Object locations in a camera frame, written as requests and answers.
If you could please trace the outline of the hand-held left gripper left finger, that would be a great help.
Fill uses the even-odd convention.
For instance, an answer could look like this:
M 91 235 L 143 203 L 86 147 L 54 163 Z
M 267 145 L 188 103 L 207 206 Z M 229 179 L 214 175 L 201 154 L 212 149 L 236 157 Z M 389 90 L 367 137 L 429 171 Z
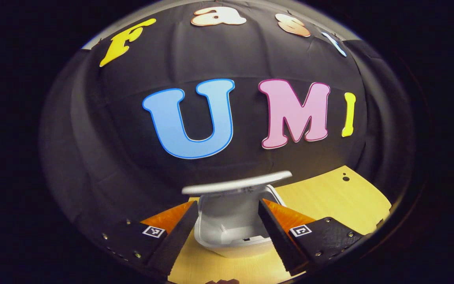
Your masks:
M 198 218 L 188 201 L 144 220 L 123 220 L 101 232 L 101 246 L 142 273 L 167 277 Z

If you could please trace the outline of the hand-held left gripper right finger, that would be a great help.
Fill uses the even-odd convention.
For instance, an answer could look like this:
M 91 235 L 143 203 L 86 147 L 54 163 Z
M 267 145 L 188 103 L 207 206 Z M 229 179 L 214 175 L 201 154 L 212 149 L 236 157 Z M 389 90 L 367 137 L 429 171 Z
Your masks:
M 316 220 L 266 198 L 259 200 L 258 215 L 292 276 L 322 270 L 365 238 L 333 217 Z

